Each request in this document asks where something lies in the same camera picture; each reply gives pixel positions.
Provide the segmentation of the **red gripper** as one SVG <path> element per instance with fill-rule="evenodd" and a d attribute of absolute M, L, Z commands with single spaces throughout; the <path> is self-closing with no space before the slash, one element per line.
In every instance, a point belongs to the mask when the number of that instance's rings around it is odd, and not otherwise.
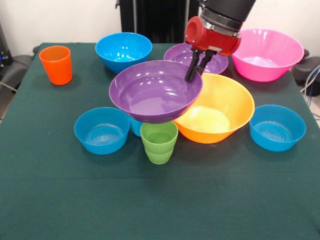
<path fill-rule="evenodd" d="M 187 82 L 192 82 L 197 72 L 200 75 L 204 73 L 207 64 L 217 53 L 222 56 L 232 55 L 241 43 L 241 34 L 211 24 L 199 16 L 194 16 L 187 22 L 185 42 L 190 44 L 193 49 L 192 60 L 184 79 Z M 200 51 L 205 52 L 205 56 L 197 66 Z"/>

